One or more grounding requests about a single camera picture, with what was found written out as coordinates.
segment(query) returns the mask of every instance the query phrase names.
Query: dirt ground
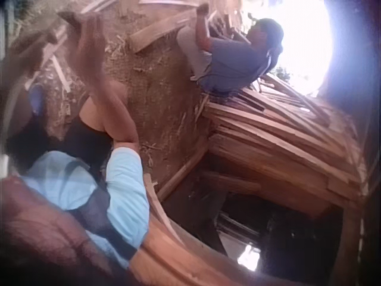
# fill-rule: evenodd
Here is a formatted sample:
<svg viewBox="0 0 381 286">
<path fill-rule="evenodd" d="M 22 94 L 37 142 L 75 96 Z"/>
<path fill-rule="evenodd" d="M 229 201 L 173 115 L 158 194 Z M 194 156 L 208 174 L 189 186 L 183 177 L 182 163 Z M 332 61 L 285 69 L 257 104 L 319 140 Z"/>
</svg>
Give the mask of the dirt ground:
<svg viewBox="0 0 381 286">
<path fill-rule="evenodd" d="M 91 1 L 66 2 L 70 9 L 79 11 Z M 143 168 L 160 188 L 193 154 L 198 140 L 207 136 L 208 124 L 202 117 L 195 122 L 202 100 L 201 90 L 189 80 L 191 71 L 177 46 L 176 32 L 140 53 L 134 54 L 129 49 L 130 34 L 186 8 L 168 5 L 142 8 L 137 2 L 129 1 L 129 11 L 123 18 L 119 15 L 118 1 L 102 11 L 107 37 L 105 69 L 128 87 L 128 107 L 139 132 Z M 55 18 L 55 11 L 67 7 L 60 3 L 54 9 L 50 3 L 49 12 L 42 12 L 48 15 L 45 25 Z M 40 19 L 32 26 L 41 25 L 44 23 Z M 62 139 L 87 98 L 87 92 L 68 68 L 64 47 L 55 55 L 70 82 L 71 92 L 67 94 L 63 90 L 51 61 L 43 67 L 36 82 L 46 89 L 48 133 Z"/>
</svg>

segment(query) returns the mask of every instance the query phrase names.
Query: blue shirt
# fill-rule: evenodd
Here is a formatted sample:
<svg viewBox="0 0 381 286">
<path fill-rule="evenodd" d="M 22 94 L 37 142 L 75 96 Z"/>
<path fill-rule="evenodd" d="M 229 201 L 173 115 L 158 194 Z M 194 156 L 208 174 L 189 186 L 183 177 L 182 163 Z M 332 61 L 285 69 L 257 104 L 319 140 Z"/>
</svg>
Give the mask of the blue shirt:
<svg viewBox="0 0 381 286">
<path fill-rule="evenodd" d="M 63 210 L 73 210 L 86 203 L 97 184 L 84 163 L 71 169 L 78 161 L 69 155 L 51 151 L 40 157 L 22 176 L 32 190 Z M 107 216 L 124 240 L 139 248 L 148 232 L 149 204 L 143 182 L 139 155 L 130 148 L 117 148 L 111 153 L 106 169 L 110 206 Z M 92 241 L 110 258 L 123 267 L 129 262 L 122 258 L 105 239 L 86 231 Z"/>
<path fill-rule="evenodd" d="M 269 65 L 269 58 L 251 45 L 211 39 L 211 65 L 198 83 L 206 91 L 228 92 L 250 85 Z"/>
</svg>

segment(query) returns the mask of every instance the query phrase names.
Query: person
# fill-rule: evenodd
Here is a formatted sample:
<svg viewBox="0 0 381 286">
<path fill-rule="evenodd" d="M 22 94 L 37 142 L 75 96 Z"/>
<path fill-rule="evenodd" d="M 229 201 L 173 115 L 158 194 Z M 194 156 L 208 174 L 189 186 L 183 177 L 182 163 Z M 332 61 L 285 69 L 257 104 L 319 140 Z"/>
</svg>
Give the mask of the person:
<svg viewBox="0 0 381 286">
<path fill-rule="evenodd" d="M 80 34 L 68 31 L 68 63 L 90 96 L 63 142 L 53 147 L 38 119 L 38 100 L 30 98 L 41 97 L 40 89 L 20 94 L 8 128 L 5 150 L 20 175 L 1 181 L 0 257 L 9 269 L 2 280 L 13 273 L 9 280 L 17 285 L 125 284 L 129 261 L 148 232 L 138 133 L 121 100 L 126 88 L 102 68 L 100 16 L 80 22 Z M 34 33 L 10 48 L 1 66 L 2 102 L 22 74 L 39 67 L 45 44 L 56 42 L 48 35 Z M 111 146 L 103 179 L 99 169 Z"/>
<path fill-rule="evenodd" d="M 283 29 L 272 19 L 258 20 L 239 41 L 211 38 L 207 26 L 208 4 L 198 7 L 196 28 L 179 30 L 177 43 L 186 55 L 201 88 L 226 95 L 249 86 L 269 67 L 271 54 L 281 45 Z"/>
</svg>

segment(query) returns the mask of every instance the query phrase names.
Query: hand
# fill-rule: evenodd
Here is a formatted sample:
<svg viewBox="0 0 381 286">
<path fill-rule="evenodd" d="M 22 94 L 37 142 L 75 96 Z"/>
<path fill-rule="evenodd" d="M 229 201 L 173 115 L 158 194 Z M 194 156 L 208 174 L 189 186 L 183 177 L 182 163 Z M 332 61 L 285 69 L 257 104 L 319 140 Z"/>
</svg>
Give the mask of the hand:
<svg viewBox="0 0 381 286">
<path fill-rule="evenodd" d="M 16 39 L 2 62 L 1 83 L 11 86 L 19 77 L 33 76 L 43 60 L 43 48 L 57 39 L 49 30 L 29 33 Z"/>
<path fill-rule="evenodd" d="M 105 78 L 102 67 L 106 45 L 103 21 L 97 14 L 79 21 L 80 30 L 72 27 L 68 30 L 67 62 L 85 84 L 93 86 Z"/>
<path fill-rule="evenodd" d="M 196 9 L 197 16 L 206 17 L 209 14 L 209 4 L 203 3 Z"/>
</svg>

